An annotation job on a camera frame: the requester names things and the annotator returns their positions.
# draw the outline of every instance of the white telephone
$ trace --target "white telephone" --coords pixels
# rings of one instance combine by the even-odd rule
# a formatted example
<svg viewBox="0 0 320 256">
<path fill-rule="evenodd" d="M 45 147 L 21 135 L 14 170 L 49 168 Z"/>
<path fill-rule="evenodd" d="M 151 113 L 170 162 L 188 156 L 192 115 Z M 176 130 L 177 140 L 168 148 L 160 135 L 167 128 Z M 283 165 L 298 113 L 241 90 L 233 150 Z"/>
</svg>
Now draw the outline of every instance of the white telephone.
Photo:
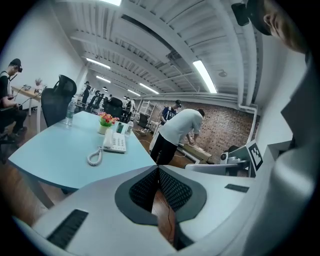
<svg viewBox="0 0 320 256">
<path fill-rule="evenodd" d="M 104 134 L 102 146 L 99 146 L 96 152 L 93 152 L 86 158 L 87 163 L 91 166 L 99 165 L 102 161 L 103 151 L 125 153 L 127 151 L 125 135 L 113 132 L 112 129 L 107 129 Z M 91 161 L 91 158 L 97 155 L 98 160 L 95 162 Z"/>
<path fill-rule="evenodd" d="M 127 151 L 125 135 L 113 132 L 112 129 L 107 129 L 104 135 L 102 148 L 105 151 L 125 153 Z"/>
</svg>

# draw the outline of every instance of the plastic bottle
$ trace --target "plastic bottle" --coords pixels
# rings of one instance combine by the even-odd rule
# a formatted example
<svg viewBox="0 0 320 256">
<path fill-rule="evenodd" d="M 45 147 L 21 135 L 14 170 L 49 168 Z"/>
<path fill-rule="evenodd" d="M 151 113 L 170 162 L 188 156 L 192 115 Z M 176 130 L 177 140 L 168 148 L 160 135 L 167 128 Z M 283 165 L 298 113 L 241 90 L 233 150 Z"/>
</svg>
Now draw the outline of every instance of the plastic bottle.
<svg viewBox="0 0 320 256">
<path fill-rule="evenodd" d="M 134 127 L 134 122 L 132 122 L 132 121 L 128 122 L 128 126 L 126 127 L 126 131 L 125 131 L 126 137 L 130 136 L 133 127 Z"/>
<path fill-rule="evenodd" d="M 76 98 L 73 97 L 66 110 L 65 124 L 67 126 L 72 126 L 75 108 L 76 108 Z"/>
</svg>

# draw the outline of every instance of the brick wall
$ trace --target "brick wall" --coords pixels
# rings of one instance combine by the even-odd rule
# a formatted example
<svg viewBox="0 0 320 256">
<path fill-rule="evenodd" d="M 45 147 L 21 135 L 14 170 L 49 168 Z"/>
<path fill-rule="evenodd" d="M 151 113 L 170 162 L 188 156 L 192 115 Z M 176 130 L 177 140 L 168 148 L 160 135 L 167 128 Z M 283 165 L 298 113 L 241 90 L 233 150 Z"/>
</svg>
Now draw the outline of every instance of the brick wall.
<svg viewBox="0 0 320 256">
<path fill-rule="evenodd" d="M 174 101 L 165 100 L 151 100 L 150 102 L 156 105 L 151 116 L 151 120 L 156 122 L 159 121 L 159 114 L 162 110 L 174 104 Z M 253 114 L 229 107 L 194 102 L 182 102 L 182 108 L 178 111 L 184 109 L 204 110 L 205 116 L 196 144 L 212 154 L 214 163 L 220 162 L 220 155 L 230 146 L 241 147 L 246 144 L 254 117 Z M 252 138 L 256 135 L 259 120 L 260 117 L 257 116 Z"/>
</svg>

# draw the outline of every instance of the table leg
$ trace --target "table leg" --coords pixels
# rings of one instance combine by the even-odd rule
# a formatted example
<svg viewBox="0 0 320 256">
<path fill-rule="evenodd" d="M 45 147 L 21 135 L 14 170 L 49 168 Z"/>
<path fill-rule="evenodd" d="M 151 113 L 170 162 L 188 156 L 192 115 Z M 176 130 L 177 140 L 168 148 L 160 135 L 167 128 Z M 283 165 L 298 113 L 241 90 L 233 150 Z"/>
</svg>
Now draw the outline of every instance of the table leg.
<svg viewBox="0 0 320 256">
<path fill-rule="evenodd" d="M 40 120 L 41 120 L 41 101 L 38 101 L 38 106 L 36 108 L 36 133 L 37 134 L 41 132 Z"/>
<path fill-rule="evenodd" d="M 47 196 L 46 192 L 43 190 L 39 182 L 32 176 L 29 176 L 25 173 L 20 172 L 21 176 L 23 177 L 24 181 L 30 187 L 34 195 L 40 200 L 41 203 L 48 209 L 54 206 L 54 203 L 51 199 Z"/>
<path fill-rule="evenodd" d="M 29 99 L 29 117 L 31 116 L 32 99 Z"/>
</svg>

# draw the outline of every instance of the flower pot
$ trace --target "flower pot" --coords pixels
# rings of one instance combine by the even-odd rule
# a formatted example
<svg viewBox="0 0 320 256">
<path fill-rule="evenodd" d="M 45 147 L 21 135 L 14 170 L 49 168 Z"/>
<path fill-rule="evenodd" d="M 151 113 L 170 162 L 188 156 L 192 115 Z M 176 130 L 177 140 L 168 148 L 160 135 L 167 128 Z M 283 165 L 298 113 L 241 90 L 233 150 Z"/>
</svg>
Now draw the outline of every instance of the flower pot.
<svg viewBox="0 0 320 256">
<path fill-rule="evenodd" d="M 101 124 L 99 124 L 98 133 L 105 135 L 106 130 L 109 128 L 110 128 L 110 126 L 102 126 Z"/>
</svg>

